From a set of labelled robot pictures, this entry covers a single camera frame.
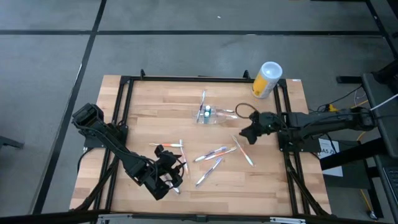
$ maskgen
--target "wooden table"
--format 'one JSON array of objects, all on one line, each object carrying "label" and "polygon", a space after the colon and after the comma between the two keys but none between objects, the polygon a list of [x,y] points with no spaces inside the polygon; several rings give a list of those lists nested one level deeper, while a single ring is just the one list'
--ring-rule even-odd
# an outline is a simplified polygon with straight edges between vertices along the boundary
[{"label": "wooden table", "polygon": [[[106,123],[111,121],[119,86],[119,75],[105,75],[97,105],[104,111]],[[292,111],[308,113],[300,80],[287,80]],[[259,111],[276,112],[274,95],[266,99],[252,96],[250,83],[200,82],[134,82],[127,124],[129,135],[126,147],[138,154],[155,159],[155,147],[150,142],[173,143],[183,139],[190,168],[180,186],[182,193],[172,190],[156,201],[142,186],[136,185],[119,165],[111,210],[113,212],[194,213],[212,215],[291,215],[287,176],[277,136],[263,135],[254,145],[238,135],[249,126],[248,119],[228,120],[217,125],[195,124],[192,110],[197,110],[202,91],[206,90],[206,105],[235,109],[240,102],[250,103]],[[284,110],[283,94],[280,101]],[[123,112],[121,105],[119,117]],[[241,114],[252,111],[242,106]],[[240,151],[224,156],[222,163],[199,188],[195,182],[215,163],[215,160],[193,163],[194,158],[221,146],[234,146],[230,134],[235,135],[255,163],[251,167]],[[179,154],[179,148],[167,148]],[[94,149],[81,162],[70,208],[81,204],[93,190],[100,176],[104,149]],[[330,212],[322,170],[317,158],[300,153],[305,183],[324,210]],[[108,186],[104,188],[101,208]],[[300,193],[296,186],[299,211]]]}]

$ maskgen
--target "white cap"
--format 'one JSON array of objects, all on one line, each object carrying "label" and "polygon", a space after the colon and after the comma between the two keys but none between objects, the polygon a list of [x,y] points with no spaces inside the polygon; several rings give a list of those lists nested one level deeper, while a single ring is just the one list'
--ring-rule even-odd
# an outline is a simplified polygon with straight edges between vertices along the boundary
[{"label": "white cap", "polygon": [[266,62],[261,66],[261,73],[268,78],[280,78],[282,76],[282,67],[276,62]]}]

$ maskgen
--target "yellow can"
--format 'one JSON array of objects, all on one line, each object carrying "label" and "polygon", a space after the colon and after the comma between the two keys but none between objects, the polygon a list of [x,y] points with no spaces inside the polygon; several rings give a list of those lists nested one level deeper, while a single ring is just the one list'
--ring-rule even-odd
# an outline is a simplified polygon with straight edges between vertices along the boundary
[{"label": "yellow can", "polygon": [[257,98],[267,97],[282,76],[282,67],[276,62],[264,63],[252,86],[252,93]]}]

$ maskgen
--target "gray floor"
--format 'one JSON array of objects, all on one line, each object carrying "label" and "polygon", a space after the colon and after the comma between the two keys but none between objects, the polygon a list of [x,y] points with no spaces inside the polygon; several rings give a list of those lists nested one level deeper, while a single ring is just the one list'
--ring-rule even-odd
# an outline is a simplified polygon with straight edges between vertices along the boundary
[{"label": "gray floor", "polygon": [[[373,1],[388,31],[398,23],[386,2]],[[0,1],[0,29],[88,29],[100,1]],[[377,30],[365,4],[311,1],[108,0],[100,30]],[[29,212],[55,133],[75,81],[88,36],[0,35],[0,135],[24,141],[23,150],[0,153],[0,216]],[[383,39],[237,35],[97,36],[75,109],[94,103],[103,75],[255,74],[262,63],[281,64],[284,78],[303,80],[308,107],[332,101],[356,85],[337,75],[360,75],[392,60]],[[353,96],[339,101],[353,105]],[[355,131],[332,133],[353,140]],[[377,130],[364,137],[376,138]],[[68,129],[44,212],[68,210],[83,137]],[[386,218],[392,222],[379,181]],[[355,189],[328,188],[332,212],[368,220]],[[159,222],[140,220],[140,222]]]}]

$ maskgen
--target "white paper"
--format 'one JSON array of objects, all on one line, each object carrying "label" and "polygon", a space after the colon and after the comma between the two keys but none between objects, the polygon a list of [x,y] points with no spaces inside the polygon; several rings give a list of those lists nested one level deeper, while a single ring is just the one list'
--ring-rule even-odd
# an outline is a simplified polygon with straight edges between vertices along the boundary
[{"label": "white paper", "polygon": [[[338,147],[338,142],[336,142],[336,141],[332,141],[332,142],[333,142],[333,145],[335,146],[336,152],[339,153],[340,149]],[[319,139],[319,145],[321,146],[321,152],[318,153],[318,157],[320,159],[323,159],[323,158],[333,155],[335,153],[329,140]],[[337,177],[343,176],[343,169],[341,168],[341,166],[327,169],[322,172],[323,172],[323,174],[326,174],[326,175],[334,175]]]}]

